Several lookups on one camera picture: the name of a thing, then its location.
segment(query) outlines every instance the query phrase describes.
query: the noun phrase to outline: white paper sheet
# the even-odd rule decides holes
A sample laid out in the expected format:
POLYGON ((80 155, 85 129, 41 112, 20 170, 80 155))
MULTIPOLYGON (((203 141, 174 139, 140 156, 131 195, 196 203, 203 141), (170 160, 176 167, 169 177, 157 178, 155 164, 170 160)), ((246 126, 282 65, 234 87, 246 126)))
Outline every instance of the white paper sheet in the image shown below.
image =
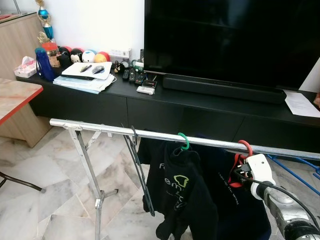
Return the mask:
POLYGON ((83 76, 83 77, 91 77, 95 79, 103 79, 106 80, 109 76, 110 70, 111 70, 112 62, 101 62, 101 63, 85 63, 85 62, 75 62, 70 67, 68 67, 66 70, 62 72, 63 75, 69 75, 69 76, 83 76), (87 71, 80 72, 81 69, 85 66, 92 65, 87 71), (100 72, 97 74, 93 74, 92 70, 97 66, 103 66, 104 72, 100 72))
POLYGON ((320 111, 301 93, 284 91, 286 94, 285 102, 292 114, 320 118, 320 111))

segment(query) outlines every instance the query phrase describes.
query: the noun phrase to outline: tissue box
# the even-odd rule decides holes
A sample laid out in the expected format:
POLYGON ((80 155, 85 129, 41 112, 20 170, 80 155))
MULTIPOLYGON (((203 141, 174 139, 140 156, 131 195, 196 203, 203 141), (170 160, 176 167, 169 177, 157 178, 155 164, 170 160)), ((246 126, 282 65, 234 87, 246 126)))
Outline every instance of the tissue box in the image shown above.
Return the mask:
POLYGON ((22 64, 14 69, 14 74, 21 78, 30 78, 37 73, 36 60, 32 57, 25 56, 22 59, 22 64))

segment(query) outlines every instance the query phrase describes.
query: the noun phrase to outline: marble floor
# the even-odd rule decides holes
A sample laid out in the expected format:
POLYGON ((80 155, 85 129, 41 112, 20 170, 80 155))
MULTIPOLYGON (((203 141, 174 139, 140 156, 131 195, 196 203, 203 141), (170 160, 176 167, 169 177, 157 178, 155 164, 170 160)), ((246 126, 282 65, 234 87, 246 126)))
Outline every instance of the marble floor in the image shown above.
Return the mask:
MULTIPOLYGON (((84 141, 92 134, 82 131, 84 141)), ((100 188, 119 189, 103 202, 101 238, 156 240, 155 230, 163 215, 156 212, 151 217, 144 212, 143 192, 123 137, 110 138, 102 133, 88 153, 100 188)), ((312 176, 311 168, 294 162, 285 164, 320 191, 320 180, 312 176)), ((273 162, 271 168, 277 184, 294 192, 319 220, 319 196, 273 162)), ((95 198, 66 130, 53 127, 32 149, 23 141, 0 137, 0 169, 46 189, 41 193, 10 181, 0 188, 1 240, 94 239, 95 198)), ((147 176, 148 168, 143 166, 143 170, 147 176)), ((282 240, 272 216, 270 221, 270 239, 282 240)), ((189 230, 182 240, 192 240, 189 230)))

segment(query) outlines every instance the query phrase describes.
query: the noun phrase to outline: soundbar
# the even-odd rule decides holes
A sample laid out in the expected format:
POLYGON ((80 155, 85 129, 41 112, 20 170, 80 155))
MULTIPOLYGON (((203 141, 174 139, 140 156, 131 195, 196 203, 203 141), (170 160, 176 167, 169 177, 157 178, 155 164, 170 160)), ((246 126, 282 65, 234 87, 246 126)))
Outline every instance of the soundbar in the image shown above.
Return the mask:
POLYGON ((173 74, 166 74, 163 77, 162 85, 166 89, 175 89, 186 92, 217 95, 271 104, 282 104, 286 99, 286 94, 283 90, 272 87, 173 74))

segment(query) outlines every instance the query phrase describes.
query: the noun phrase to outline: black t-shirt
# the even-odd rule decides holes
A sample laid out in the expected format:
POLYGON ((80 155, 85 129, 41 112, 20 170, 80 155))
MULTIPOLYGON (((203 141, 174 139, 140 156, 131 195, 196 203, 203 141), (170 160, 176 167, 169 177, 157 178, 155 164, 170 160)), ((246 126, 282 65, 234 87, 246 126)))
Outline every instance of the black t-shirt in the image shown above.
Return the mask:
POLYGON ((217 239, 234 240, 248 227, 246 240, 268 240, 271 226, 263 201, 246 187, 228 185, 235 154, 219 147, 191 144, 201 159, 204 181, 217 206, 219 221, 217 239))
MULTIPOLYGON (((150 164, 146 185, 153 208, 165 217, 156 235, 167 240, 173 233, 179 240, 190 226, 194 240, 215 240, 217 208, 203 180, 199 155, 191 149, 181 151, 182 145, 144 138, 140 142, 139 160, 150 164)), ((144 198, 143 203, 148 211, 144 198)))

